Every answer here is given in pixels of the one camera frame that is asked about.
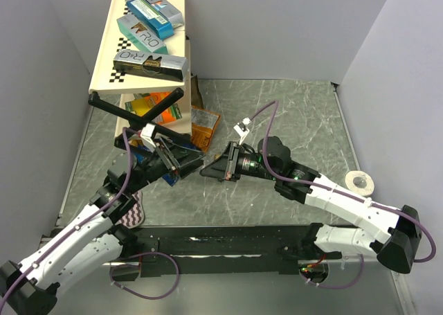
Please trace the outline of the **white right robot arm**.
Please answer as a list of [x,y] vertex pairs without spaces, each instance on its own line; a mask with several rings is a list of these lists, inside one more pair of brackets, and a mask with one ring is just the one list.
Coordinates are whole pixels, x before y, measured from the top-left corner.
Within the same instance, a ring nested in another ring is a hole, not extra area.
[[416,209],[374,204],[370,198],[339,186],[293,161],[290,149],[277,136],[261,140],[256,150],[231,141],[200,174],[220,181],[237,181],[243,175],[273,180],[275,191],[284,198],[351,223],[349,228],[315,226],[302,241],[303,253],[309,258],[332,252],[360,254],[376,258],[397,273],[410,273],[412,269],[422,238]]

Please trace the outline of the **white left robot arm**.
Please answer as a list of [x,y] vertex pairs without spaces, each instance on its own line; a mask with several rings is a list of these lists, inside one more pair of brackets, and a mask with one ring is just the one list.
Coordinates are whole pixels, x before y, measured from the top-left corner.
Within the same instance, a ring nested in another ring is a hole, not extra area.
[[103,185],[78,216],[20,263],[1,266],[1,304],[17,314],[49,314],[57,301],[102,264],[128,261],[136,254],[136,236],[120,220],[136,203],[134,195],[164,176],[184,178],[203,163],[193,146],[158,142],[142,160],[132,147],[118,155]]

